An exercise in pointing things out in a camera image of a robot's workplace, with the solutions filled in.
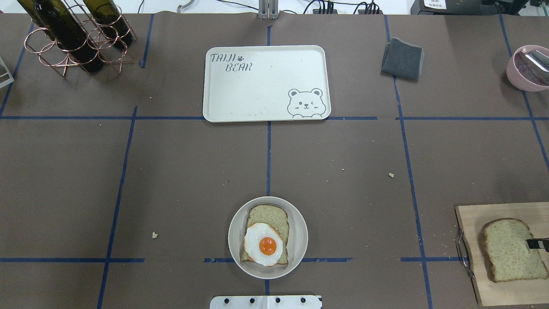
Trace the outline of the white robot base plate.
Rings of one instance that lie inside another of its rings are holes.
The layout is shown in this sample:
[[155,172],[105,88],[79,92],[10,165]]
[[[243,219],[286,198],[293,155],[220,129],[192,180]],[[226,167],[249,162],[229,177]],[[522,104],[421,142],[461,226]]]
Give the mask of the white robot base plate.
[[322,309],[317,295],[219,296],[210,301],[210,309]]

